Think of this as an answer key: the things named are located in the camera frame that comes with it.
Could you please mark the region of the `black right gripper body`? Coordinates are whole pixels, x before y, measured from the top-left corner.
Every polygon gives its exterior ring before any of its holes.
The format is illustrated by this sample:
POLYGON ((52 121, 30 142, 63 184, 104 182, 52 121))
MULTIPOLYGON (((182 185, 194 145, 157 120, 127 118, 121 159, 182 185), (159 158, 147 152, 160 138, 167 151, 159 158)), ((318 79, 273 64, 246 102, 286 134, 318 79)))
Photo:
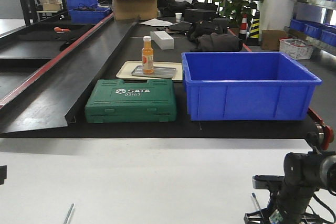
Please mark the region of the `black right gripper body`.
MULTIPOLYGON (((279 175, 254 175, 252 177, 254 189, 266 189, 269 191, 267 206, 262 209, 265 223, 289 223, 289 221, 285 219, 285 214, 282 214, 276 205, 283 179, 284 176, 279 175)), ((252 213, 245 213, 244 215, 245 223, 261 223, 261 221, 259 210, 252 213)))

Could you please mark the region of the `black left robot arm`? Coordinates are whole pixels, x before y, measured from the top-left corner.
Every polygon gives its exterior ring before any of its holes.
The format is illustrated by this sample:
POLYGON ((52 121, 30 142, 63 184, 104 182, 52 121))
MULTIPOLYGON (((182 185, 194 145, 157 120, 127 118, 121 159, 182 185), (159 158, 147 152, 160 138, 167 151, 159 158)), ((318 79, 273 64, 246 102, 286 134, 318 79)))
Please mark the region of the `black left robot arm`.
POLYGON ((7 166, 0 166, 0 185, 3 185, 7 179, 7 166))

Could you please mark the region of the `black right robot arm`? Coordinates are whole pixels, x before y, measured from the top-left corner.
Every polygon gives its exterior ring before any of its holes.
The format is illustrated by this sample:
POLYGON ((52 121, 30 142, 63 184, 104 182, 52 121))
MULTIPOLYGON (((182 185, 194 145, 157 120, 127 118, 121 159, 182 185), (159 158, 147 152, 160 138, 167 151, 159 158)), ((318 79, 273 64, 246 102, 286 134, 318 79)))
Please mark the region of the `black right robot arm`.
POLYGON ((255 175, 254 189, 269 191, 266 208, 244 215, 245 223, 328 223, 314 210, 307 212, 314 199, 331 216, 334 211, 318 198, 320 189, 335 195, 335 152, 327 151, 329 140, 310 132, 305 138, 312 150, 308 153, 290 152, 283 162, 284 175, 255 175))

